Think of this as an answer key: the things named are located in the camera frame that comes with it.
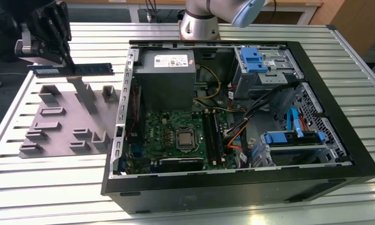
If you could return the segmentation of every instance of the barcode label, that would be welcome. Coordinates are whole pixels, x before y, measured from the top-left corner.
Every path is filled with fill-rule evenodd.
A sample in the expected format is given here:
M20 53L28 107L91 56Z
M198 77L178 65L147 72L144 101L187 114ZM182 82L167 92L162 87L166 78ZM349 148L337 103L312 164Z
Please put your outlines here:
M246 163L247 162L247 156L243 154L243 152L240 152L240 155L239 155L242 161Z
M230 99L234 100L234 92L228 91L228 92L227 92L227 95L228 95Z

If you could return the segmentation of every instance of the aluminum table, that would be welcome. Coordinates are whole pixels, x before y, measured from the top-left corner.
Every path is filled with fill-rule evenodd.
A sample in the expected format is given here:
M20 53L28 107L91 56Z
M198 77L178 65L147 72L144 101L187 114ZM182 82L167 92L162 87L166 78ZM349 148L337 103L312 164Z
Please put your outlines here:
M299 41L375 160L375 74L326 26L220 25L224 40ZM84 77L92 89L121 87L131 39L178 39L178 25L73 23L76 63L111 62L115 76ZM0 224L375 224L375 179L311 202L178 213L128 215L100 195L105 155L21 159L25 132L39 108L43 84L72 90L65 78L29 73L0 125Z

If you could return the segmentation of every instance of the ram slot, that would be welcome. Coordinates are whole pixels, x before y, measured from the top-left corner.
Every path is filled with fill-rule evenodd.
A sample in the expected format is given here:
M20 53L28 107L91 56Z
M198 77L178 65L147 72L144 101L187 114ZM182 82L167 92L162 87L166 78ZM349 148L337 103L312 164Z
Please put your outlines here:
M216 165L224 160L222 159L223 153L223 144L222 144L222 135L219 131L219 123L216 114L212 112L203 113L203 129L204 129L204 138L206 138L206 148L207 148L207 157L208 163Z

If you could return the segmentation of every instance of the red cable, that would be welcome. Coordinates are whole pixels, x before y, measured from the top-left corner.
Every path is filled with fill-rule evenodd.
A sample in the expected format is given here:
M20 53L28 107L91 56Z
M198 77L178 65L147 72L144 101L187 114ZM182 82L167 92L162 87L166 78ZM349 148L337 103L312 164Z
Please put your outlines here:
M135 118L134 118L132 127L131 127L131 130L130 130L130 132L128 132L127 137L130 137L130 135L131 135L131 132L132 132L132 129L134 129L134 127L135 127L136 120L138 120L136 92L135 92L135 90L132 90L132 93L134 93L134 113L135 113Z

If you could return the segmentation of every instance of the power supply label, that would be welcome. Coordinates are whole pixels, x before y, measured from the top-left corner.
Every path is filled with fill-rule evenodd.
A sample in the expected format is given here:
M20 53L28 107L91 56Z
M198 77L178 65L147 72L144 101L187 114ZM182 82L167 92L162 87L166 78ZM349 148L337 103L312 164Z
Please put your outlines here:
M188 55L156 55L155 67L188 67Z

